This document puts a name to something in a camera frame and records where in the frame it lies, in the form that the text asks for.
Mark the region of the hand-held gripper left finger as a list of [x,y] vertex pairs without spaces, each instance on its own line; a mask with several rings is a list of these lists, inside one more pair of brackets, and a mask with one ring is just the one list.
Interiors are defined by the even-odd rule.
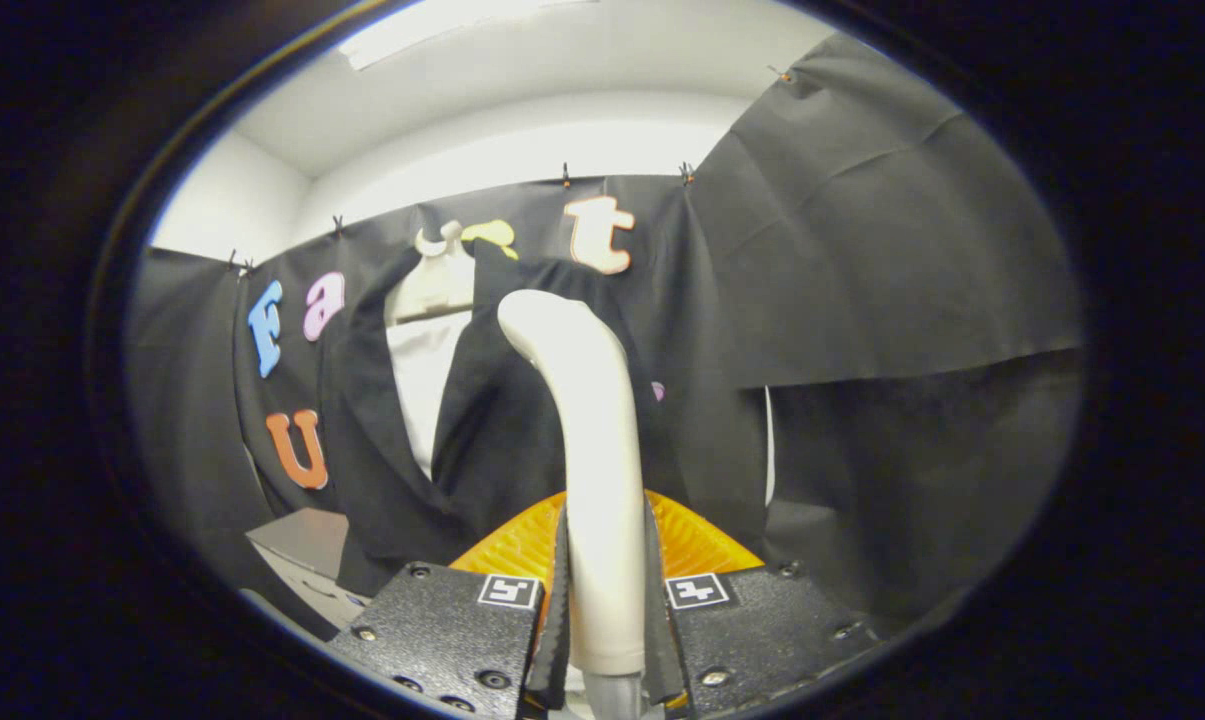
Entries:
[[483,718],[560,712],[570,653],[564,504],[564,495],[531,504],[448,565],[404,565],[333,653]]

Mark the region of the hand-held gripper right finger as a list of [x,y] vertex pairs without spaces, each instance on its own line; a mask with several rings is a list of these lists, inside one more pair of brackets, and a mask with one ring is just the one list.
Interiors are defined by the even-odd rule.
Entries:
[[648,662],[663,719],[724,719],[816,687],[875,651],[862,612],[822,591],[798,561],[763,562],[672,498],[647,492],[660,615]]

